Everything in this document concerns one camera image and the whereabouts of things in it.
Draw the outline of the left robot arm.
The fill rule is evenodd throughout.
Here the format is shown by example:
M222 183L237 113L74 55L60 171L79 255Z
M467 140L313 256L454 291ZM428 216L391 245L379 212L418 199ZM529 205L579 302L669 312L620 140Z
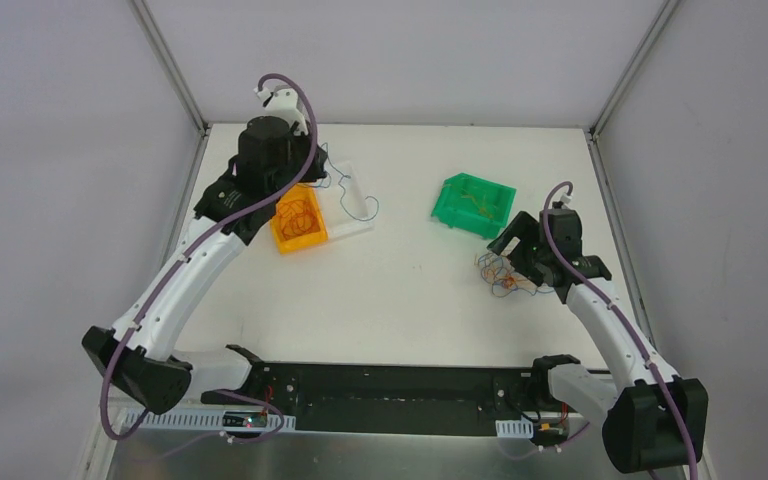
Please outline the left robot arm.
M246 405L263 396L265 378L243 348L183 352L176 344L222 271L275 216L281 197L322 179L323 162L314 124L277 116L247 123L237 153L203 191L175 252L147 290L112 326L85 333L82 346L103 377L102 411L112 389L153 414L217 390Z

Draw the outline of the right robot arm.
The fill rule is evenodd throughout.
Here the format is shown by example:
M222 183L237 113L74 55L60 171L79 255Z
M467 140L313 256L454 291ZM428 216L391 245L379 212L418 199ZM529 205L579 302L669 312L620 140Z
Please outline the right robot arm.
M543 410L559 403L601 432L612 465L621 473L685 466L698 476L709 396L656 351L622 311L612 274L602 259L585 255L576 211L519 212L488 246L537 286L548 286L580 321L612 381L598 379L572 355L534 360L525 392Z

